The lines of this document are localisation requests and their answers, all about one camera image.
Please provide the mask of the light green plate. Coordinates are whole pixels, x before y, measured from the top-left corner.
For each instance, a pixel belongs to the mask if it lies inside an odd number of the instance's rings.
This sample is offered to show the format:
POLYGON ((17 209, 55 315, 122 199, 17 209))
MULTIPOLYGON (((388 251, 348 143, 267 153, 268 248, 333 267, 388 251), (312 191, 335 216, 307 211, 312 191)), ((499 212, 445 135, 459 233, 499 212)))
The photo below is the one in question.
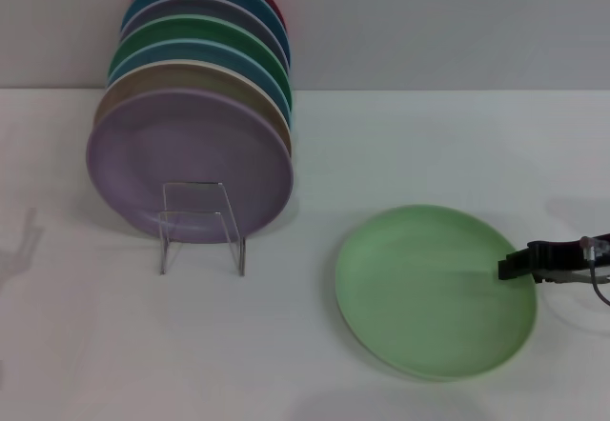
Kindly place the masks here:
POLYGON ((437 381, 471 378, 515 356, 537 319, 527 277, 498 278, 514 246, 465 212, 394 208, 351 231, 335 263, 335 298, 376 358, 437 381))

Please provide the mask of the tan beige plate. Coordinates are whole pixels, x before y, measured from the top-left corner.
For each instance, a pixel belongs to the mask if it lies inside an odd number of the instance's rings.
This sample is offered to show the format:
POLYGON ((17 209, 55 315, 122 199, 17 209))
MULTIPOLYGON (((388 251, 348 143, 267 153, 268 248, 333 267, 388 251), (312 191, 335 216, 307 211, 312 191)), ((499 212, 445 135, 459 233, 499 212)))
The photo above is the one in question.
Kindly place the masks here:
POLYGON ((129 71, 106 89, 93 123, 98 124, 110 110, 138 94, 178 88, 217 92, 249 107, 271 124, 287 151, 293 150, 288 122, 268 92, 233 70, 200 61, 161 61, 129 71))

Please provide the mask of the light blue plate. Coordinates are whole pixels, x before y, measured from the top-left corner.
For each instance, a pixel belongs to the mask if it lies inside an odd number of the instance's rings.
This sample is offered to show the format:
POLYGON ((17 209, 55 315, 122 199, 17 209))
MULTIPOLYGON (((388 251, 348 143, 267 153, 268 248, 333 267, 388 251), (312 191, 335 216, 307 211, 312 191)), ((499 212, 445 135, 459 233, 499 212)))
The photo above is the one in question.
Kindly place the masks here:
POLYGON ((262 88, 282 111, 288 125, 292 125, 292 91, 280 87, 288 81, 271 74, 242 51, 214 41, 182 39, 148 45, 122 59, 110 72, 106 87, 138 67, 171 60, 206 62, 237 72, 262 88))

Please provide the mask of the lavender purple plate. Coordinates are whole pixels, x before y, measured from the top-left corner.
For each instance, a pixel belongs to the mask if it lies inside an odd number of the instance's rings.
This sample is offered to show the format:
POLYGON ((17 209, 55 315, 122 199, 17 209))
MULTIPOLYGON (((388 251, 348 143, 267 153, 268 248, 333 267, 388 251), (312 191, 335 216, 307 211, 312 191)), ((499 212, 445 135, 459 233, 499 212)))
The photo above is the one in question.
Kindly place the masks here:
POLYGON ((92 130, 92 184, 136 229, 156 236, 169 211, 172 240, 224 243, 283 211, 292 160, 258 112, 219 93, 159 90, 130 98, 92 130))

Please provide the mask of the dark green plate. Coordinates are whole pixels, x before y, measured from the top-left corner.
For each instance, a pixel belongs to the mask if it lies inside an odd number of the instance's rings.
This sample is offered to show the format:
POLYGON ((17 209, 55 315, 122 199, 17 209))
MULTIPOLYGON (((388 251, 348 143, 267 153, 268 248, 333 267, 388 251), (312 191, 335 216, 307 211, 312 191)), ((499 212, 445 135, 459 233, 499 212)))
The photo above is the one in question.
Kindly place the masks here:
POLYGON ((288 72, 272 50, 253 34, 239 26, 205 15, 172 15, 155 19, 135 29, 120 41, 110 62, 107 79, 130 54, 154 43, 169 40, 209 40, 246 54, 262 66, 284 93, 290 108, 293 93, 288 72))

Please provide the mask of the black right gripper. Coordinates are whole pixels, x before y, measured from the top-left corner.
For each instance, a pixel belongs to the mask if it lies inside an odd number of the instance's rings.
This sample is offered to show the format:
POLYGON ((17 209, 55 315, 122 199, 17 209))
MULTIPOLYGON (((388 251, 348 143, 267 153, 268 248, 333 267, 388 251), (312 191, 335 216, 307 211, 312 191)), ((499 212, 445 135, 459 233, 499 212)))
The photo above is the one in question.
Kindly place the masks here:
MULTIPOLYGON (((588 263, 590 268, 610 267, 610 234, 588 238, 588 263)), ((610 272, 587 268, 578 241, 533 241, 498 262, 498 279, 533 275, 537 283, 610 284, 610 272)))

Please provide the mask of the grey plate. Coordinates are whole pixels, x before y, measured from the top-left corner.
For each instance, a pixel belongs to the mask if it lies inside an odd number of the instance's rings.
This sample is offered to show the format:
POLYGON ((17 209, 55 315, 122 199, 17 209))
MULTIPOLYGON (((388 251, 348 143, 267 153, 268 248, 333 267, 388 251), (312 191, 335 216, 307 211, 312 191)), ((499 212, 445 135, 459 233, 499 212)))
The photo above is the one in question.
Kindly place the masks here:
POLYGON ((120 32, 120 40, 144 24, 171 15, 205 15, 247 30, 266 45, 290 73, 290 61, 271 29, 250 11, 226 0, 159 0, 139 10, 120 32))

